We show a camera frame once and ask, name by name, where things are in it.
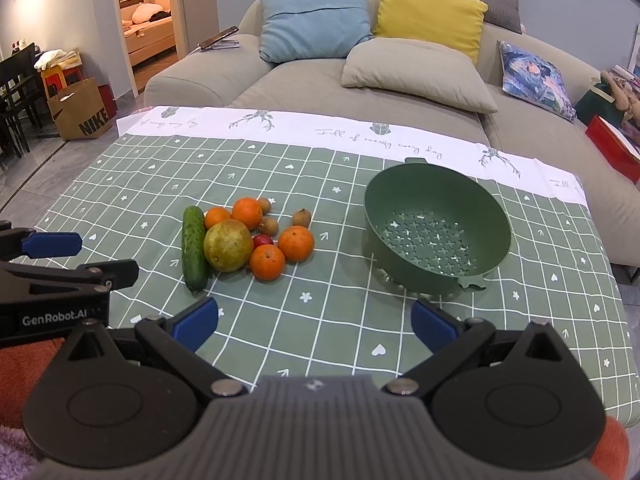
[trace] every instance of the green colander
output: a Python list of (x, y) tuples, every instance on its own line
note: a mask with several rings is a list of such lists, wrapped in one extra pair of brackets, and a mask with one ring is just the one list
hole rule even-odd
[(421, 294), (483, 289), (506, 257), (509, 221), (457, 171), (408, 158), (377, 174), (364, 197), (371, 249), (395, 282)]

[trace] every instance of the pomelo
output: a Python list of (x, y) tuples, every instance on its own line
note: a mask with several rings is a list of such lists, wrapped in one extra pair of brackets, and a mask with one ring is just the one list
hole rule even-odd
[(220, 272), (233, 272), (249, 261), (254, 240), (249, 229), (238, 220), (214, 225), (204, 238), (204, 256)]

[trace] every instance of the blue gripper pad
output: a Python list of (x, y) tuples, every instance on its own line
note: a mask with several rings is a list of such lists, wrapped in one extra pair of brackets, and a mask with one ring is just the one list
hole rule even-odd
[(418, 339), (434, 354), (458, 337), (453, 326), (420, 301), (412, 306), (411, 326)]
[(209, 298), (193, 312), (177, 321), (171, 336), (192, 352), (195, 352), (218, 327), (218, 304)]
[(76, 256), (82, 249), (78, 233), (31, 233), (22, 241), (22, 253), (31, 259)]

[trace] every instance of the green bag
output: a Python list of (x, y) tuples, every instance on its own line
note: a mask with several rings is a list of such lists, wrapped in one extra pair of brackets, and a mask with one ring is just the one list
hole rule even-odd
[(593, 116), (600, 116), (612, 126), (620, 128), (625, 117), (624, 110), (618, 110), (615, 99), (611, 96), (611, 86), (602, 80), (591, 80), (589, 91), (575, 105), (580, 122), (589, 126)]

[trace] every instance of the wall decoration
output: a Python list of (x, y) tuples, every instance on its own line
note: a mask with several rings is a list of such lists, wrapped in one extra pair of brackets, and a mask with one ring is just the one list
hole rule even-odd
[(629, 72), (640, 78), (640, 25), (638, 25), (638, 31), (636, 32), (636, 42), (634, 43), (634, 49), (631, 53)]

